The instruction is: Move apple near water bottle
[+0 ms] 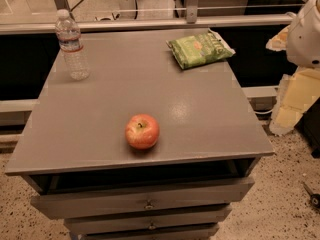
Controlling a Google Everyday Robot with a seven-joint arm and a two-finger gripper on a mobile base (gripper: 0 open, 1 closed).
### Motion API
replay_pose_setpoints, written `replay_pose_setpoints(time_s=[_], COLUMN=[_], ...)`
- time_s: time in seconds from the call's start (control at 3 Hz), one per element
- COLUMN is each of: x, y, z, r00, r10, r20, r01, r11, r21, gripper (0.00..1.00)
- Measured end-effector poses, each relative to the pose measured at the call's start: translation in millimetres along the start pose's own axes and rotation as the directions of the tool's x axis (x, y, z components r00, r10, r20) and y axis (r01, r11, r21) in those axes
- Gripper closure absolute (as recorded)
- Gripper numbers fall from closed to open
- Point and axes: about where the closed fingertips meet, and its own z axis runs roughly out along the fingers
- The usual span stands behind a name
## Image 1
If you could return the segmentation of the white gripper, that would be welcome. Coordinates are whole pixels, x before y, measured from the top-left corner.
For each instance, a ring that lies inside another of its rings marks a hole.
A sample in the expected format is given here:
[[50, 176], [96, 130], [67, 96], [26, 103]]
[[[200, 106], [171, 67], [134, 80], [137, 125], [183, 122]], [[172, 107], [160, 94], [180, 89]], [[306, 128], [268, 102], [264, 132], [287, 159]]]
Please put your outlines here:
[[288, 61], [300, 66], [292, 76], [282, 77], [269, 124], [274, 135], [285, 135], [320, 98], [320, 0], [308, 0], [266, 48], [286, 50]]

